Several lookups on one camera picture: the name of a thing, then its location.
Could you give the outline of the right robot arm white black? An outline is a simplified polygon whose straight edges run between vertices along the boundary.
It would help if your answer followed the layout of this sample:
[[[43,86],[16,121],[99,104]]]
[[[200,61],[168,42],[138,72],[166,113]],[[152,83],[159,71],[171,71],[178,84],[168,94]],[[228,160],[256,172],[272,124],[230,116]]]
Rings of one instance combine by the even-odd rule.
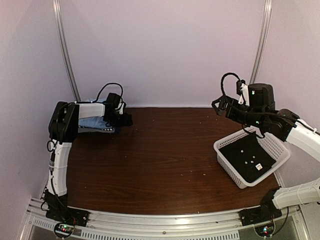
[[[218,162],[239,188],[253,187],[289,159],[284,143],[315,160],[320,158],[320,134],[288,109],[275,109],[273,87],[237,82],[239,99],[223,94],[212,102],[216,114],[242,125],[242,130],[216,141]]]

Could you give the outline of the light blue long sleeve shirt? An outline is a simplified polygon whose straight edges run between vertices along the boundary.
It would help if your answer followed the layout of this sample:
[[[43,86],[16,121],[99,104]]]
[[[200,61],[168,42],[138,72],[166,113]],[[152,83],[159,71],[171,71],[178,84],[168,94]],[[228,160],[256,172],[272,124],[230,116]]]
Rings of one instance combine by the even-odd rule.
[[[78,126],[83,126],[87,128],[107,128],[112,127],[109,123],[103,120],[105,106],[103,101],[107,98],[99,98],[98,102],[93,103],[78,103],[79,106],[79,116],[78,116]]]

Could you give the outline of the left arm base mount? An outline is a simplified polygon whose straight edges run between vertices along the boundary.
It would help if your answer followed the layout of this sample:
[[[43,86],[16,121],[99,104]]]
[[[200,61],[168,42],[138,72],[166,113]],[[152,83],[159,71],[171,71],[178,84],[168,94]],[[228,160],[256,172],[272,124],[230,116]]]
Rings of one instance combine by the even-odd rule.
[[[67,210],[50,208],[45,216],[57,222],[62,222],[72,226],[86,227],[89,212],[86,210],[68,207]]]

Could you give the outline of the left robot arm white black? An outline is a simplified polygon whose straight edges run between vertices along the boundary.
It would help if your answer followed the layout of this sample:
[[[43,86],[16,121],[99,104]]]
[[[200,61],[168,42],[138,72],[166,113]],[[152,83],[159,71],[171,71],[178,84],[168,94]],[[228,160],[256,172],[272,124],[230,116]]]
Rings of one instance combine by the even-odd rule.
[[[61,222],[72,218],[67,207],[67,168],[71,147],[79,133],[115,134],[133,125],[132,115],[125,112],[121,95],[109,93],[106,98],[57,103],[48,126],[50,152],[49,179],[44,201],[48,210]]]

